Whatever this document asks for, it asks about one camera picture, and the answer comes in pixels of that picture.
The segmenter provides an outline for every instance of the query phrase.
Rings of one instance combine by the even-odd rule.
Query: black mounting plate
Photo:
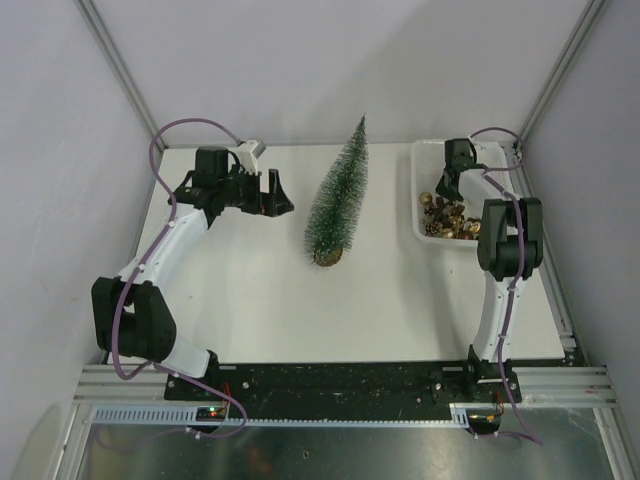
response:
[[[502,383],[469,379],[468,363],[394,362],[220,365],[214,388],[227,383],[249,418],[270,420],[450,420],[450,403],[496,401]],[[515,373],[510,381],[518,385]],[[519,387],[512,391],[521,401]],[[191,384],[169,377],[165,400],[217,401]],[[232,408],[231,418],[240,418]]]

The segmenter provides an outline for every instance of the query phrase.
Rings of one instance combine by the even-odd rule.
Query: pine cone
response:
[[[442,234],[442,223],[430,222],[425,227],[425,233],[428,237],[439,237]]]

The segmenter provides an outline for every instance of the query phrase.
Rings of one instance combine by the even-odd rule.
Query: metal sheet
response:
[[[544,447],[463,430],[248,428],[226,440],[173,433],[125,454],[88,443],[80,479],[613,479],[592,410],[523,412]],[[504,427],[515,428],[507,412]],[[167,427],[109,426],[124,446]]]

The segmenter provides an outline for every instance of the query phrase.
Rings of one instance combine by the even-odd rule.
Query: tree base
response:
[[[313,261],[319,267],[331,267],[340,261],[342,258],[342,249],[334,250],[331,253],[318,253],[314,252]]]

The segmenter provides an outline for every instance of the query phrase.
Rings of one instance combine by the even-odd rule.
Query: black bracket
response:
[[[460,174],[472,169],[486,168],[478,164],[476,147],[468,138],[454,138],[444,142],[444,170],[436,187],[436,193],[447,200],[461,202],[458,189]]]
[[[537,198],[518,201],[524,227],[525,268],[527,279],[542,263],[542,203]],[[480,267],[502,281],[514,277],[520,265],[520,246],[517,234],[508,234],[507,227],[516,225],[516,213],[509,200],[485,200],[482,210],[482,229],[478,239]]]
[[[118,298],[125,283],[120,278],[98,278],[91,288],[98,346],[111,351],[111,329]],[[150,282],[132,285],[122,312],[118,349],[121,355],[162,362],[176,340],[176,324],[160,289]]]
[[[260,191],[260,173],[249,175],[239,164],[229,169],[229,150],[201,147],[196,151],[196,168],[174,192],[176,201],[204,211],[210,227],[226,207],[244,213],[278,217],[293,211],[293,203],[282,189],[278,170],[269,170],[269,193]]]

